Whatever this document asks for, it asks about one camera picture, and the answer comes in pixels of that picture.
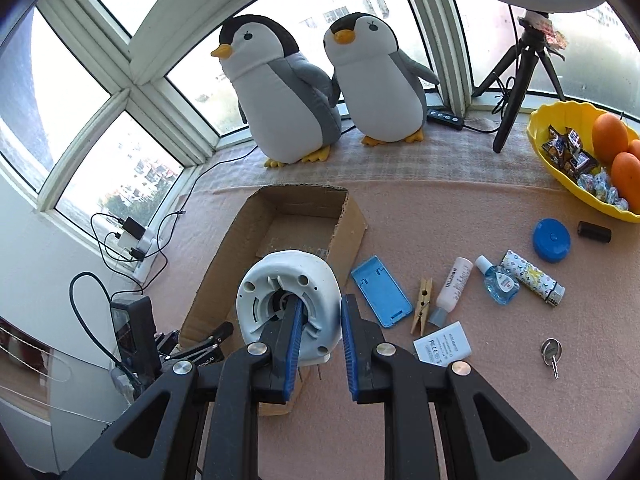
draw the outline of penguin foot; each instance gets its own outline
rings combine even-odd
[[[365,135],[362,138],[361,141],[364,145],[366,146],[375,146],[377,144],[386,144],[386,140],[377,140],[377,139],[372,139],[371,137],[369,137],[368,135]]]
[[[268,158],[264,161],[265,168],[283,168],[286,166],[284,162],[278,162],[277,160],[273,160],[272,158]]]
[[[302,157],[300,160],[302,162],[324,162],[329,157],[330,150],[331,146],[327,145],[324,148],[315,150],[313,153],[309,153],[307,156]]]
[[[424,140],[424,133],[422,132],[422,128],[418,129],[417,132],[412,133],[410,136],[404,138],[404,142],[415,142],[416,140]]]

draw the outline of key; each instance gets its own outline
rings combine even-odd
[[[550,337],[542,343],[540,353],[542,354],[542,360],[545,362],[545,365],[551,366],[554,370],[554,377],[559,379],[558,361],[562,357],[562,344],[558,339]]]

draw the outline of yellow bowl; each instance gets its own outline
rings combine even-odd
[[[578,103],[576,101],[558,101],[552,105],[542,105],[531,114],[529,125],[527,126],[527,135],[546,170],[571,193],[605,215],[613,216],[613,218],[625,222],[640,223],[640,215],[636,215],[631,211],[620,211],[617,207],[601,202],[591,193],[578,187],[569,177],[551,165],[542,150],[542,144],[549,139],[549,125],[551,124],[559,132],[564,132],[566,126],[573,128],[580,135],[584,149],[593,155],[591,128],[596,118],[604,113],[606,111],[596,108],[591,103]],[[626,132],[629,136],[629,141],[638,138],[638,134],[628,126],[626,127]]]

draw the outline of orange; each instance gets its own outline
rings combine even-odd
[[[629,202],[629,209],[640,212],[640,160],[631,153],[619,153],[611,166],[611,183]]]
[[[626,126],[614,114],[602,114],[593,123],[591,129],[593,155],[605,166],[610,166],[616,155],[626,152],[629,139]]]
[[[634,139],[629,143],[629,147],[627,149],[629,153],[635,155],[638,160],[640,160],[640,139]]]

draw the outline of remote control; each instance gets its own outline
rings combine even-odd
[[[427,120],[433,121],[434,123],[444,124],[449,128],[455,128],[457,130],[461,130],[465,127],[465,120],[462,117],[457,117],[447,110],[427,108]]]

